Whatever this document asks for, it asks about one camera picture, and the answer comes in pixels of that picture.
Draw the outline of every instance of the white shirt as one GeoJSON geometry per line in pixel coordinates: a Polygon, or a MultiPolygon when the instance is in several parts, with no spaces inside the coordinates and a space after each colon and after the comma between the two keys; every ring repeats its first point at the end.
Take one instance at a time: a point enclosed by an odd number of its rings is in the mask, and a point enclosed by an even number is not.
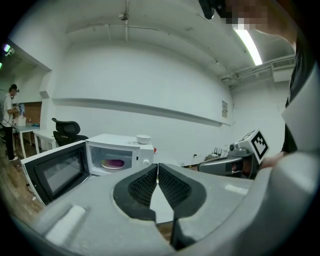
{"type": "Polygon", "coordinates": [[[4,127],[12,127],[14,122],[14,114],[8,113],[8,110],[12,110],[12,102],[13,102],[13,99],[11,98],[10,94],[7,93],[5,95],[3,106],[2,106],[3,120],[1,124],[4,127]]]}

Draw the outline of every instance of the white bowl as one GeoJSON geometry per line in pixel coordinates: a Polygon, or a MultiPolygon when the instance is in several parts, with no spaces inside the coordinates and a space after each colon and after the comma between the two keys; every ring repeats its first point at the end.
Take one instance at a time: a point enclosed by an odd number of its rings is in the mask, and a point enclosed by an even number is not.
{"type": "Polygon", "coordinates": [[[136,141],[139,143],[139,144],[148,144],[151,142],[151,136],[149,135],[137,135],[136,136],[136,141]]]}

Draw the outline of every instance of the light fixture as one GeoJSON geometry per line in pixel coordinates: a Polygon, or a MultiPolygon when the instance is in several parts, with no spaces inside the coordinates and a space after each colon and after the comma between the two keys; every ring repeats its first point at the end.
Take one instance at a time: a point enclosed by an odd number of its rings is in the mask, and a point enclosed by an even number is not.
{"type": "Polygon", "coordinates": [[[5,51],[6,53],[9,52],[9,50],[10,50],[10,45],[9,45],[9,44],[6,44],[3,49],[4,49],[4,51],[5,51]]]}
{"type": "Polygon", "coordinates": [[[249,32],[245,29],[236,29],[236,28],[234,28],[234,31],[238,34],[238,36],[243,41],[245,47],[248,49],[248,51],[253,59],[254,64],[256,66],[261,65],[262,61],[261,61],[258,49],[257,49],[254,41],[252,40],[249,32]]]}

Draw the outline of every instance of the open microwave door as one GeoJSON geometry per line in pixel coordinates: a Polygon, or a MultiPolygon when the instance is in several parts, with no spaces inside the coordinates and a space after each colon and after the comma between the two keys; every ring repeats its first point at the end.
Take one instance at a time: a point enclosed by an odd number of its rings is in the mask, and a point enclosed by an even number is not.
{"type": "Polygon", "coordinates": [[[90,175],[85,141],[77,141],[21,160],[35,196],[47,205],[90,175]]]}

